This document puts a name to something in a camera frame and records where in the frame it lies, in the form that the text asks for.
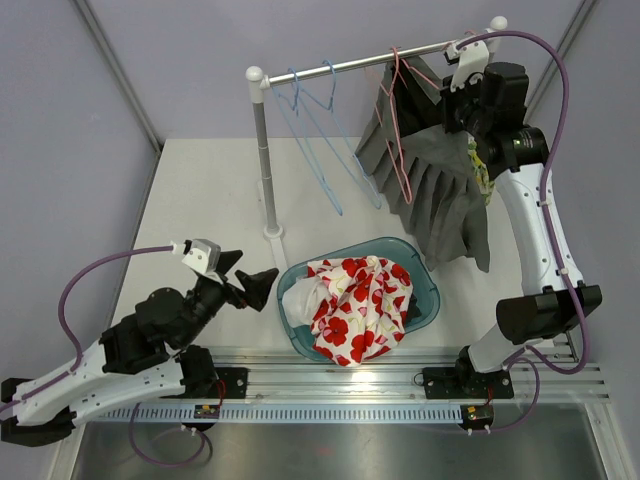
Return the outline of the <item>pink hanger with poppy skirt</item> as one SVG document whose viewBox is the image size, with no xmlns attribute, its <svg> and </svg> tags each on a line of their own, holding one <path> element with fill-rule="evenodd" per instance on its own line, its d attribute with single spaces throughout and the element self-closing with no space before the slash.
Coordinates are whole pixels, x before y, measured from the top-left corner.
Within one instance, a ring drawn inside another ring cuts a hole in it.
<svg viewBox="0 0 640 480">
<path fill-rule="evenodd" d="M 395 97 L 395 86 L 397 80 L 401 77 L 400 56 L 398 49 L 395 46 L 391 48 L 391 52 L 393 54 L 393 68 L 391 80 L 389 81 L 388 86 L 386 86 L 384 83 L 384 77 L 380 76 L 372 67 L 365 68 L 365 75 L 368 85 L 375 93 L 373 108 L 375 112 L 374 118 L 377 120 L 377 128 L 379 129 L 379 132 L 382 135 L 382 139 L 384 140 L 384 143 L 386 145 L 386 150 L 389 154 L 391 165 L 396 174 L 397 182 L 400 187 L 400 191 L 404 198 L 405 204 L 411 205 L 413 203 L 414 196 L 410 185 L 409 175 L 407 173 L 407 170 L 405 169 L 405 157 L 403 146 L 401 143 Z M 393 127 L 393 141 L 391 141 L 385 133 L 385 125 L 382 114 L 382 101 L 379 100 L 380 96 L 383 96 L 387 99 L 391 125 Z"/>
</svg>

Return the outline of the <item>red poppy print skirt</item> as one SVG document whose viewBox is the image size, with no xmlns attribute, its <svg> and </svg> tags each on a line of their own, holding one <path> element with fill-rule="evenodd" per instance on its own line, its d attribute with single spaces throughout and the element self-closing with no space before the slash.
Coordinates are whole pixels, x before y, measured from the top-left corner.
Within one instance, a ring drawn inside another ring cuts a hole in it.
<svg viewBox="0 0 640 480">
<path fill-rule="evenodd" d="M 405 337 L 414 286 L 400 264 L 377 256 L 307 263 L 319 282 L 311 309 L 313 350 L 342 367 L 356 367 L 390 352 Z"/>
</svg>

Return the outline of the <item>blue wire hanger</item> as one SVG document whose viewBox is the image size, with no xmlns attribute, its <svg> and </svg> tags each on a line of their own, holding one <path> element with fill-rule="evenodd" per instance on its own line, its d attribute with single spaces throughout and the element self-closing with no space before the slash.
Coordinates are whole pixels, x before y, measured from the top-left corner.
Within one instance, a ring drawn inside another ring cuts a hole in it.
<svg viewBox="0 0 640 480">
<path fill-rule="evenodd" d="M 309 88 L 303 85 L 304 80 L 302 79 L 301 73 L 297 71 L 301 90 L 301 99 L 303 105 L 300 106 L 300 118 L 302 114 L 305 114 L 307 118 L 311 121 L 312 125 L 315 127 L 317 132 L 320 134 L 321 139 L 325 142 L 325 144 L 329 147 L 331 153 L 334 155 L 340 166 L 344 169 L 344 172 L 347 176 L 353 181 L 355 186 L 365 195 L 368 202 L 377 210 L 382 207 L 382 200 L 380 194 L 378 193 L 377 188 L 374 186 L 371 177 L 366 173 L 362 161 L 360 160 L 358 154 L 356 153 L 355 145 L 351 142 L 350 136 L 348 135 L 347 129 L 343 126 L 339 115 L 336 113 L 336 95 L 338 90 L 338 74 L 334 65 L 328 60 L 325 59 L 322 62 L 323 67 L 327 67 L 329 69 L 330 80 L 330 90 L 325 100 L 321 100 L 317 95 L 315 95 Z M 349 160 L 347 160 L 342 154 L 340 154 L 337 150 L 337 147 L 334 145 L 332 140 L 329 138 L 329 135 L 325 131 L 325 129 L 321 126 L 319 120 L 315 117 L 314 113 L 311 110 L 309 105 L 309 101 L 315 104 L 319 109 L 324 111 L 334 127 L 337 129 L 339 133 L 340 139 L 343 141 L 345 148 L 349 153 Z"/>
<path fill-rule="evenodd" d="M 303 105 L 301 99 L 301 86 L 297 71 L 293 68 L 287 70 L 293 75 L 293 96 L 287 97 L 276 86 L 272 86 L 271 90 L 278 109 L 285 120 L 292 137 L 295 139 L 299 150 L 301 151 L 307 165 L 309 166 L 316 182 L 323 190 L 327 199 L 331 202 L 334 210 L 339 216 L 343 215 L 343 209 L 333 189 L 330 187 L 320 162 L 316 156 L 313 147 L 310 144 L 307 134 L 306 124 L 300 118 L 300 106 Z"/>
</svg>

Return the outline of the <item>dark grey dotted skirt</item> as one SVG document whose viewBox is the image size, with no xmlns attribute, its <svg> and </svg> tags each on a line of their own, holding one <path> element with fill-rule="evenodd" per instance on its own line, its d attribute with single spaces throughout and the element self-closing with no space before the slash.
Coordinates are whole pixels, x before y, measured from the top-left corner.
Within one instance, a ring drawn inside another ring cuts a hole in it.
<svg viewBox="0 0 640 480">
<path fill-rule="evenodd" d="M 409 325 L 416 318 L 420 318 L 421 315 L 422 313 L 418 306 L 418 299 L 414 294 L 412 294 L 410 297 L 409 305 L 407 307 L 406 315 L 403 320 L 403 325 L 404 326 Z"/>
</svg>

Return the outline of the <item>teal plastic basin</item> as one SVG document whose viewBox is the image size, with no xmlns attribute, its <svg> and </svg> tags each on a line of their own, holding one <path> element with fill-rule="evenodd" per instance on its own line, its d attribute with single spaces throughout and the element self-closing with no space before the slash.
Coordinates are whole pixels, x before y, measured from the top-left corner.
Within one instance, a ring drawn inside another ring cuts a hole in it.
<svg viewBox="0 0 640 480">
<path fill-rule="evenodd" d="M 407 334 L 428 326 L 438 315 L 440 294 L 423 265 L 420 254 L 408 242 L 396 237 L 380 237 L 351 245 L 333 252 L 321 254 L 312 261 L 325 258 L 363 257 L 376 255 L 399 263 L 409 274 L 416 297 L 415 307 L 420 314 L 415 314 L 407 321 Z M 301 356 L 318 363 L 329 364 L 330 360 L 313 349 L 314 337 L 309 326 L 292 327 L 283 307 L 283 296 L 299 278 L 306 276 L 308 260 L 290 267 L 280 278 L 277 287 L 277 302 L 283 329 L 294 350 Z"/>
</svg>

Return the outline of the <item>pink hanger with grey skirt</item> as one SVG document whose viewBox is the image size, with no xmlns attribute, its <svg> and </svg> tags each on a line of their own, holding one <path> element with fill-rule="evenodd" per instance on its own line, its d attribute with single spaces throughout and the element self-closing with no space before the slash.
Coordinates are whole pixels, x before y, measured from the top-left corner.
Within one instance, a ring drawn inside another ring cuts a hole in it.
<svg viewBox="0 0 640 480">
<path fill-rule="evenodd" d="M 419 56 L 403 59 L 402 64 L 407 70 L 421 78 L 436 90 L 442 88 L 441 78 L 431 69 L 431 67 Z"/>
</svg>

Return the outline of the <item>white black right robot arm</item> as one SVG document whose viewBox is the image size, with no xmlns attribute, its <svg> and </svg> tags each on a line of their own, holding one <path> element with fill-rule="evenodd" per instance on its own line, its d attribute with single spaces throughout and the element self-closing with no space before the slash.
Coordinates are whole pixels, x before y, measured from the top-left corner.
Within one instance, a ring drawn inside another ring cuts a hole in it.
<svg viewBox="0 0 640 480">
<path fill-rule="evenodd" d="M 500 300 L 496 324 L 464 347 L 444 379 L 425 369 L 430 398 L 513 397 L 506 366 L 535 344 L 578 327 L 602 302 L 575 265 L 553 204 L 543 132 L 525 123 L 529 78 L 523 66 L 494 62 L 464 85 L 443 81 L 441 116 L 448 133 L 466 132 L 505 204 L 521 263 L 522 294 Z"/>
</svg>

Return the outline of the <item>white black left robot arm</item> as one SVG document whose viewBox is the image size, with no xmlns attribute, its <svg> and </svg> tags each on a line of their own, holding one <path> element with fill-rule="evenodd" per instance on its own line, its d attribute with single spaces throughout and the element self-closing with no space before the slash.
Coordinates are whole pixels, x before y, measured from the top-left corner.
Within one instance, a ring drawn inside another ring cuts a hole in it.
<svg viewBox="0 0 640 480">
<path fill-rule="evenodd" d="M 260 312 L 279 274 L 270 268 L 255 274 L 227 274 L 243 253 L 224 251 L 211 241 L 139 248 L 101 258 L 65 286 L 58 303 L 61 327 L 68 326 L 66 302 L 86 274 L 108 262 L 136 255 L 171 253 L 196 276 L 186 293 L 163 287 L 136 304 L 134 311 L 101 333 L 88 348 L 71 340 L 76 356 L 36 379 L 8 378 L 1 384 L 2 441 L 26 447 L 59 442 L 95 418 L 156 398 L 223 399 L 226 385 L 209 349 L 195 345 L 204 327 L 226 305 Z"/>
</svg>

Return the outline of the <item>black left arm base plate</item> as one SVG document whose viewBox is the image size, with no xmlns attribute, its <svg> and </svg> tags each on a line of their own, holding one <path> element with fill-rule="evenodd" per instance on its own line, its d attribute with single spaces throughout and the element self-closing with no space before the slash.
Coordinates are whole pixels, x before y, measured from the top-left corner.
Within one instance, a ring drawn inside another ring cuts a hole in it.
<svg viewBox="0 0 640 480">
<path fill-rule="evenodd" d="M 218 399 L 223 393 L 224 399 L 245 399 L 248 388 L 249 370 L 244 367 L 217 367 L 215 375 L 204 381 L 196 389 L 196 398 Z"/>
</svg>

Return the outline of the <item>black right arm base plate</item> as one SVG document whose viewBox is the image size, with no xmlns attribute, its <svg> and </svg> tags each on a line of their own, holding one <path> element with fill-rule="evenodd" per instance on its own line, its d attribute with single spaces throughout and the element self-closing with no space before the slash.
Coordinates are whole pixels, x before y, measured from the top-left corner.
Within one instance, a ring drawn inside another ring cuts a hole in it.
<svg viewBox="0 0 640 480">
<path fill-rule="evenodd" d="M 415 377 L 430 400 L 510 400 L 514 398 L 506 371 L 461 374 L 454 367 L 425 367 Z"/>
</svg>

